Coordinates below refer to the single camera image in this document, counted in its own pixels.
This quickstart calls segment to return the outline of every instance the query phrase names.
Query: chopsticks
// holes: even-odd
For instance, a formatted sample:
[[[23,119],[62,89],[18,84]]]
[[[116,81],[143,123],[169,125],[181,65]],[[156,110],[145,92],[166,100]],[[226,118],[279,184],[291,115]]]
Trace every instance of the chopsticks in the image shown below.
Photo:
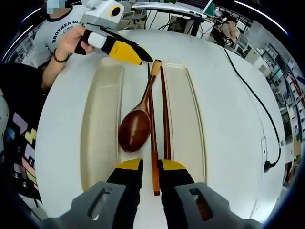
[[[150,67],[149,63],[147,64],[148,69],[148,79],[150,76]],[[154,110],[153,110],[153,92],[151,90],[148,98],[149,103],[149,116],[151,120],[151,144],[152,144],[152,184],[153,184],[153,193],[155,196],[160,195],[160,183],[159,183],[159,170],[158,170],[158,151],[157,151],[157,137],[156,137],[156,126],[154,121]]]
[[[163,102],[163,127],[164,127],[164,159],[171,160],[171,140],[170,140],[170,127],[168,119],[167,97],[165,89],[165,79],[163,67],[160,68],[161,73],[161,87],[162,87],[162,102]]]

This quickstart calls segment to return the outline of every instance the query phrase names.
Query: bracelet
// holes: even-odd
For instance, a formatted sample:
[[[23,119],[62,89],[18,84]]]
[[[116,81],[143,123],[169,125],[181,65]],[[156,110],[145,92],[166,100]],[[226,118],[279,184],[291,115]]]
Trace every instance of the bracelet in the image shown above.
[[[68,56],[67,56],[67,58],[66,58],[65,60],[60,61],[60,60],[58,60],[58,59],[56,58],[56,56],[55,56],[55,52],[56,52],[56,49],[54,50],[54,53],[53,53],[53,58],[54,58],[54,60],[55,60],[57,63],[66,63],[66,62],[68,61],[68,59],[69,59],[70,55],[68,55]]]

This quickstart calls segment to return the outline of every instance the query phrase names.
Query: person in background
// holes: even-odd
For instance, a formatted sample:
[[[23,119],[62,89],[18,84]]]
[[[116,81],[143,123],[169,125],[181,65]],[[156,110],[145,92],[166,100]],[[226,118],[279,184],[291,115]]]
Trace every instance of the person in background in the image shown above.
[[[229,37],[233,43],[237,42],[237,39],[240,35],[240,31],[236,27],[237,19],[235,17],[229,17],[220,27],[221,32]]]
[[[213,16],[207,15],[208,20],[215,23],[215,26],[221,25],[230,16],[228,12],[223,12],[220,10],[215,10]]]
[[[12,190],[28,198],[40,200],[35,175],[35,142],[46,94],[85,30],[78,25],[60,37],[44,71],[21,63],[0,63],[0,89],[9,111],[7,123],[0,125],[0,132],[5,130],[0,166],[8,173]],[[84,42],[81,46],[87,54],[93,52],[93,47]]]
[[[57,46],[59,38],[76,25],[88,9],[83,5],[66,7],[66,0],[44,0],[47,19],[38,29],[34,39],[33,62],[44,69]]]

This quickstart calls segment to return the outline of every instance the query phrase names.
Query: white t-shirt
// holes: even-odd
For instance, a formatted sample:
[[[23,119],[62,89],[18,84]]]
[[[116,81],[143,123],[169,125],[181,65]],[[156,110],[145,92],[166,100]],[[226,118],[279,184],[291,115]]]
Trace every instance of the white t-shirt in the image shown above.
[[[46,21],[38,29],[34,40],[33,62],[36,67],[46,63],[52,56],[59,38],[75,25],[81,24],[81,18],[88,8],[82,5],[72,6],[66,15]]]
[[[236,41],[237,41],[237,39],[238,39],[238,37],[239,37],[239,35],[240,35],[240,31],[239,31],[238,28],[233,27],[233,29],[235,30],[236,38],[231,37],[230,29],[229,29],[229,24],[227,24],[227,23],[223,24],[223,25],[220,27],[220,29],[222,30],[222,32],[223,32],[224,35],[226,35],[227,37],[230,37],[231,40],[232,40],[234,43],[236,43]]]

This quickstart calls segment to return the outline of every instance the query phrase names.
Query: colorful sticker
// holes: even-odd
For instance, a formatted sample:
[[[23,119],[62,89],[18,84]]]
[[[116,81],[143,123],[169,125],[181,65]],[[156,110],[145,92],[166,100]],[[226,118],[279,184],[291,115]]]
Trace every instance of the colorful sticker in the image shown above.
[[[31,173],[29,173],[28,171],[26,171],[26,172],[27,172],[28,179],[33,181],[34,184],[37,184],[36,178]]]
[[[28,124],[24,121],[19,114],[14,113],[13,122],[20,128],[20,134],[22,135],[24,131],[28,128]]]
[[[24,137],[29,143],[33,144],[33,139],[36,140],[36,130],[31,129],[30,133],[26,132]]]
[[[5,131],[5,141],[10,142],[15,139],[15,131],[11,128],[7,128]]]
[[[35,150],[29,144],[27,144],[25,147],[24,156],[28,160],[30,159],[30,157],[35,160]]]
[[[22,158],[22,165],[23,167],[30,172],[33,176],[36,176],[35,170],[33,169],[32,166],[30,166],[30,164],[24,159]]]

